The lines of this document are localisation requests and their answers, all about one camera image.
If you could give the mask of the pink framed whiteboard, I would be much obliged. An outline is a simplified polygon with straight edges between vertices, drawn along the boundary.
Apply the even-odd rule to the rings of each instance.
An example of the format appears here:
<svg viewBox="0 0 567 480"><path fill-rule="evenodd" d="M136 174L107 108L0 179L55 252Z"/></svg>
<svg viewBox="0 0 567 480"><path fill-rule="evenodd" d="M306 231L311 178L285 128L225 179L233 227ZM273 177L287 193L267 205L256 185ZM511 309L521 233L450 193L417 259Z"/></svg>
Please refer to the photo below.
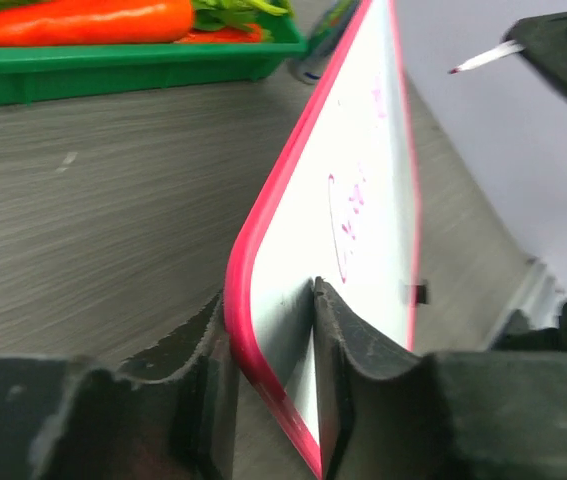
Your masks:
<svg viewBox="0 0 567 480"><path fill-rule="evenodd" d="M244 375L315 475L313 287L413 345L420 191L395 8L362 1L232 248L224 318Z"/></svg>

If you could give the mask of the pink capped whiteboard marker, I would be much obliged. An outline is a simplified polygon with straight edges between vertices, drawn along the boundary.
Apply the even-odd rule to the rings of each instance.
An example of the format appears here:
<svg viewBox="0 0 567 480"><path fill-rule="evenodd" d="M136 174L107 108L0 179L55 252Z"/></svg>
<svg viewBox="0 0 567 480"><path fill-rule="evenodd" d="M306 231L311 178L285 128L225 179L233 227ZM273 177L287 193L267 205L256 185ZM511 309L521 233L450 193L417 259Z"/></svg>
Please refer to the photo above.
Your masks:
<svg viewBox="0 0 567 480"><path fill-rule="evenodd" d="M457 74L461 72L466 72L470 70L477 69L488 63L497 61L499 59L505 58L509 55L518 54L524 50L524 46L516 42L515 40L509 40L502 42L495 46L494 48L482 52L463 63L453 67L448 71L449 74Z"/></svg>

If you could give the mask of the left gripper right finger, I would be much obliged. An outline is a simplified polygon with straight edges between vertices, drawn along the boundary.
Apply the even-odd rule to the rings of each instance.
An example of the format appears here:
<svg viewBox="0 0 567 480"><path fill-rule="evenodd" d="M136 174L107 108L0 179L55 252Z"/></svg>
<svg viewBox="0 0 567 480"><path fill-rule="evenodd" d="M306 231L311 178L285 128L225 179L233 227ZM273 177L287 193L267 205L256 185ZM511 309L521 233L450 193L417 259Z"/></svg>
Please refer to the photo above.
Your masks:
<svg viewBox="0 0 567 480"><path fill-rule="evenodd" d="M418 356L314 287L326 479L567 479L567 301L555 328Z"/></svg>

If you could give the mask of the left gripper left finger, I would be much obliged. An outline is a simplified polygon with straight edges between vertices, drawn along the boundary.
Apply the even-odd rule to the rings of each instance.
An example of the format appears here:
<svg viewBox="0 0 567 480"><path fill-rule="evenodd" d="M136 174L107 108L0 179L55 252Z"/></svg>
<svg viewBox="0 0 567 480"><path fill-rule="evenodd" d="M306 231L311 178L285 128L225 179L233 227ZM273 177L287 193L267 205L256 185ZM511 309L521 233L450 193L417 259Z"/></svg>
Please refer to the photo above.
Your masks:
<svg viewBox="0 0 567 480"><path fill-rule="evenodd" d="M0 479L228 479L238 383L220 296L116 368L0 355Z"/></svg>

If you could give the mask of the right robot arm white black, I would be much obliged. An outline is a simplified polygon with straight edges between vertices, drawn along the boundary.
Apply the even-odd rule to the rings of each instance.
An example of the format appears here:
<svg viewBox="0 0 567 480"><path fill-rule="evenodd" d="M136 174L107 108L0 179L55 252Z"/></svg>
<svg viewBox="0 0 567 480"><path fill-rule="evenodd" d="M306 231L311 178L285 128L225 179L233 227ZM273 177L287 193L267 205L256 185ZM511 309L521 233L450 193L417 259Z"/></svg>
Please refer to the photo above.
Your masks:
<svg viewBox="0 0 567 480"><path fill-rule="evenodd" d="M518 20L493 49L492 58L518 54L567 100L567 11ZM498 349L567 351L567 300L555 324L534 327L531 316L517 311L494 346Z"/></svg>

